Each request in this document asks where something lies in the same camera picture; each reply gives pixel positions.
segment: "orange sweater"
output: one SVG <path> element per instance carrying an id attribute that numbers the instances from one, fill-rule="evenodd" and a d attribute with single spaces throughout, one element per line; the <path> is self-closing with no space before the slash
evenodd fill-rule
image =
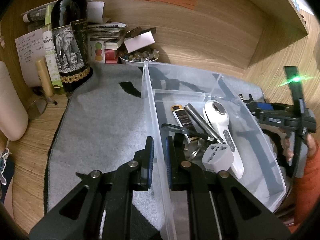
<path id="1" fill-rule="evenodd" d="M 316 153 L 307 159 L 304 176 L 301 179 L 295 179 L 294 189 L 297 200 L 294 225 L 289 226 L 291 232 L 294 232 L 307 218 L 320 196 L 320 147 L 318 142 L 316 144 Z"/>

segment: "plastic storage bin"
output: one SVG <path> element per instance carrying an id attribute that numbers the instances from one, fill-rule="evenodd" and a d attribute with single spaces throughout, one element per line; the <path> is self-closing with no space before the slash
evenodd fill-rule
<path id="1" fill-rule="evenodd" d="M 206 101 L 219 101 L 229 113 L 229 130 L 244 165 L 244 174 L 239 182 L 270 211 L 278 207 L 285 194 L 285 184 L 275 156 L 254 117 L 226 85 L 221 74 L 145 62 L 141 97 L 144 99 L 149 134 L 155 143 L 152 187 L 158 210 L 164 217 L 163 239 L 189 238 L 187 194 L 171 191 L 167 180 L 165 139 L 173 133 L 160 128 L 162 123 L 176 124 L 170 110 L 175 104 L 185 106 L 191 103 L 202 114 Z"/>

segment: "elephant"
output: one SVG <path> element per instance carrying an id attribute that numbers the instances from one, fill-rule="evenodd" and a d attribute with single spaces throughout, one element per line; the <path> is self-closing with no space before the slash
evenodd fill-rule
<path id="1" fill-rule="evenodd" d="M 55 47 L 61 69 L 64 69 L 63 55 L 66 55 L 69 67 L 72 66 L 71 53 L 75 53 L 77 63 L 81 63 L 81 54 L 76 43 L 76 39 L 71 32 L 62 32 L 55 37 Z"/>

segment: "hand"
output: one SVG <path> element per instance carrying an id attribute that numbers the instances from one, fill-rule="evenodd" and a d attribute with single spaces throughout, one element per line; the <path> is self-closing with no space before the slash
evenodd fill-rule
<path id="1" fill-rule="evenodd" d="M 308 133 L 307 136 L 306 136 L 305 142 L 306 142 L 307 147 L 308 147 L 307 157 L 311 158 L 313 155 L 315 155 L 316 150 L 317 150 L 316 140 L 313 138 L 313 136 L 311 134 Z M 283 155 L 287 159 L 287 162 L 292 160 L 292 157 L 293 157 L 293 151 L 290 150 L 289 147 L 290 147 L 289 137 L 286 136 L 285 139 L 284 139 Z"/>

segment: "pink bottle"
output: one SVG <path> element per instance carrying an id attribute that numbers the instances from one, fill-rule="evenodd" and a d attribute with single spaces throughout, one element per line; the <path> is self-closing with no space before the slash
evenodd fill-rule
<path id="1" fill-rule="evenodd" d="M 8 69 L 0 61 L 0 130 L 10 141 L 19 140 L 28 126 L 28 114 L 14 89 Z"/>

